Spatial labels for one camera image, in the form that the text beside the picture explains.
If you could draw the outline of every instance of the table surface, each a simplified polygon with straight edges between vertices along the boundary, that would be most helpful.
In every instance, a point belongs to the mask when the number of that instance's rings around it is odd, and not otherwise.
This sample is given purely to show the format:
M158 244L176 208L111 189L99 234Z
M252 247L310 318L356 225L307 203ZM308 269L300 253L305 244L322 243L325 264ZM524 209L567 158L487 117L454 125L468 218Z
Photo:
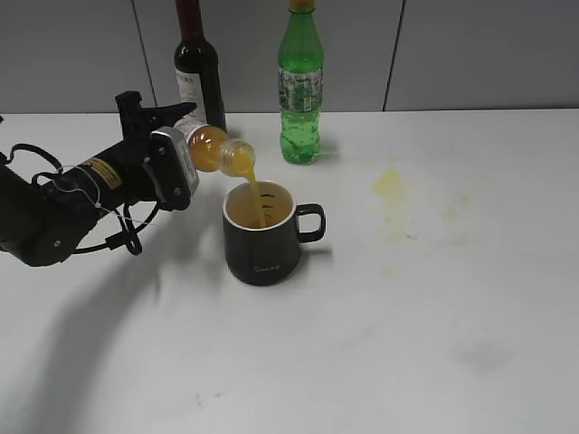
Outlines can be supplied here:
M201 174L138 257L30 269L5 254L0 432L577 432L578 118L327 113L320 160L294 166L278 115L229 116L259 178L324 206L326 237L279 285L242 284L220 221L240 181ZM71 165L119 138L115 115L12 115L0 150Z

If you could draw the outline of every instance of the juice stain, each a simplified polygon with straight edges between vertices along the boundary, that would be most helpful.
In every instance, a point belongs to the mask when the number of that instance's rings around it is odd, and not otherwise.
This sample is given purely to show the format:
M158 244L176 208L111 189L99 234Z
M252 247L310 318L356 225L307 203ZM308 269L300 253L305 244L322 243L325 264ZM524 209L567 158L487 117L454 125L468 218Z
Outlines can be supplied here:
M385 278L396 278L398 277L398 270L394 267L386 267L382 270L382 274L384 274Z
M373 186L374 193L384 198L384 209L388 221L388 241L400 242L405 239L404 218L409 201L408 185L394 169L384 172Z
M442 213L442 218L444 220L446 220L447 222L456 222L457 213L456 213L456 210L454 209L454 206L452 206L452 204L449 204L446 206L446 208L444 208L444 212Z
M442 212L442 218L449 223L456 222L459 213L467 211L470 208L470 199L466 194L461 194L458 199L446 205Z

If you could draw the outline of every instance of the green plastic bottle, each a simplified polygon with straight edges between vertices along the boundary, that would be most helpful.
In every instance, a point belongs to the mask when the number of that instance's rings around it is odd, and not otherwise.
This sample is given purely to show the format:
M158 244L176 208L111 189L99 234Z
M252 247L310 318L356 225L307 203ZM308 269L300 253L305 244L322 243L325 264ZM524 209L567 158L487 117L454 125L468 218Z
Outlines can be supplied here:
M278 51L281 153L306 165L319 154L324 49L314 23L315 0L290 0L288 29Z

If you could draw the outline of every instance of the wine bottle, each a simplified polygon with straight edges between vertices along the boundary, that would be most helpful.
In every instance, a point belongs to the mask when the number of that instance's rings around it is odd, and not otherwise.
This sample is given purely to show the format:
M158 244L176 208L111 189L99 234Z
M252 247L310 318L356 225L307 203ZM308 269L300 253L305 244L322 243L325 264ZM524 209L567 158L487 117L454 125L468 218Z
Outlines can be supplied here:
M194 102L191 115L226 131L215 48L206 41L199 0L176 0L181 43L175 50L175 68L182 102Z

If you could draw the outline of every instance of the mug rim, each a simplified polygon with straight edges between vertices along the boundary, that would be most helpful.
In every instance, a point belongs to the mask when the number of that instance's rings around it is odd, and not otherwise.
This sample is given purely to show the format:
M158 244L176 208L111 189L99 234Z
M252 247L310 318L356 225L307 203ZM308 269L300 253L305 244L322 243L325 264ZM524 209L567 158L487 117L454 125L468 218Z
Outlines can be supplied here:
M245 226L241 226L239 223L234 222L233 219L230 217L229 213L227 212L227 203L229 202L229 199L231 198L231 196L233 195L233 193L235 193L236 190L243 188L245 185L250 185L249 182L243 183L243 184L239 184L237 185L235 188L233 188L223 199L223 206L222 206L222 210L223 210L223 216L225 217L225 219L227 219L227 221L234 227L236 227L237 229L241 229L242 231L250 231L250 232L265 232L265 231L269 231L275 228L279 228L280 226L282 226L283 224L287 223L290 221L290 219L293 217L293 215L296 213L296 210L298 209L298 205L296 203L296 196L293 195L293 193L286 188L285 186L281 185L280 183L276 183L275 181L270 181L270 180L262 180L262 181L258 181L257 184L274 184L277 185L278 187L282 188L283 190L285 190L288 194L289 197L291 197L291 211L289 212L288 216L283 219L281 222L274 224L273 226L268 226L267 228L246 228Z

